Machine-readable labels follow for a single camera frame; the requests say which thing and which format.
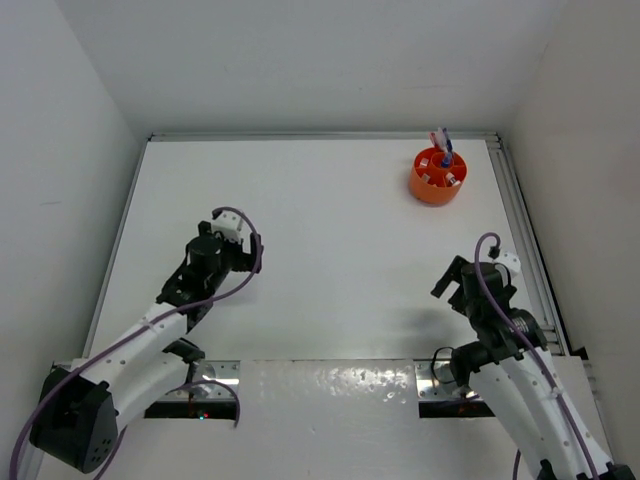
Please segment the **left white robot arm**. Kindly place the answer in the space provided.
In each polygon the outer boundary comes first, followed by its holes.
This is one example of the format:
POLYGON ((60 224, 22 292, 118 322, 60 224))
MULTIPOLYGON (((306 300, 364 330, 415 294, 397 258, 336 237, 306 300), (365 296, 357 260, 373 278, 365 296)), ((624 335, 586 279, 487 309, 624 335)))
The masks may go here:
POLYGON ((183 259, 140 320, 102 352, 56 366, 18 447, 33 447, 83 474, 104 473, 128 425, 161 397, 194 383, 204 352, 188 334, 231 273, 252 278, 264 247, 253 224, 226 210, 198 225, 183 259))

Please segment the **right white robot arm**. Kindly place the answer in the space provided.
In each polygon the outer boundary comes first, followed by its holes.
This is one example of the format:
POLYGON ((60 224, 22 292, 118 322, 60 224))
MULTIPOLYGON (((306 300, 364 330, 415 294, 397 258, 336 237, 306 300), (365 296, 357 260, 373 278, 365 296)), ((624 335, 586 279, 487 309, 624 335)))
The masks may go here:
POLYGON ((455 257, 435 284, 476 333, 453 349, 452 380, 469 388, 494 414, 536 479, 631 479, 627 465, 604 451, 581 419, 554 367, 547 340, 526 310, 514 308, 516 293, 500 265, 455 257))

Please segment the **blue cap spray bottle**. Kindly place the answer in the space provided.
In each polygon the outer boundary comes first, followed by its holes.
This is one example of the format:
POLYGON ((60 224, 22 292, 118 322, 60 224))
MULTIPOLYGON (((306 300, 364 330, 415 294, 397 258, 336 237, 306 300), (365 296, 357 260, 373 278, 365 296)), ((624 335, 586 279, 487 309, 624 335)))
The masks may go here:
POLYGON ((444 169, 451 168, 454 165, 454 153, 452 150, 447 151, 441 160, 440 166, 444 169))

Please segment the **clear tape roll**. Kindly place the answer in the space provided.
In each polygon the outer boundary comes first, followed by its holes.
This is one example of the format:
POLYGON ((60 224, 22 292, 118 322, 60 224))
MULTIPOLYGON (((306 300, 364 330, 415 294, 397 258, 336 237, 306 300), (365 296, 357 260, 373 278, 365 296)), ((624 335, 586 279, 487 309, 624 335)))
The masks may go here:
POLYGON ((451 172, 445 175, 445 181, 446 181, 446 185, 451 188, 461 184, 461 181, 457 177, 455 177, 454 174, 451 172))

